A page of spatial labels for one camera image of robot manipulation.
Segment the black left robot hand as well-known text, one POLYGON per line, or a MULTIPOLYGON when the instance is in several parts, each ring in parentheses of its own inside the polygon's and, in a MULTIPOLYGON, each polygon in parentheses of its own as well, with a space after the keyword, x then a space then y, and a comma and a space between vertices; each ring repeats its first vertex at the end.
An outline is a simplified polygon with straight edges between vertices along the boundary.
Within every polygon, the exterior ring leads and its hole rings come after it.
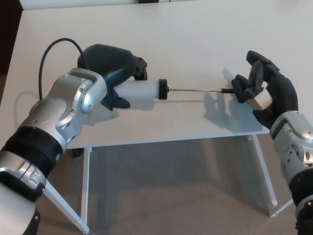
POLYGON ((107 94, 100 104, 112 111, 114 108, 128 109, 130 102, 121 98, 115 87, 130 77, 135 80, 147 80, 147 63, 134 56, 129 50, 95 44, 83 51, 77 60, 77 67, 87 69, 101 75, 107 85, 107 94))

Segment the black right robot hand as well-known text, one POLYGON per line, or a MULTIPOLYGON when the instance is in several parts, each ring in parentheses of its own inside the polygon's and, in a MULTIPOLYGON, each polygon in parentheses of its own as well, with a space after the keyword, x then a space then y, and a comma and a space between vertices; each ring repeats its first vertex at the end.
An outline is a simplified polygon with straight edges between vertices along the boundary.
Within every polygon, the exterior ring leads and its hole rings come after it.
POLYGON ((272 104, 267 109, 252 112, 261 125, 270 129, 281 114, 299 110, 296 90, 271 60, 252 50, 248 51, 246 60, 251 65, 249 76, 262 75, 272 97, 272 104))

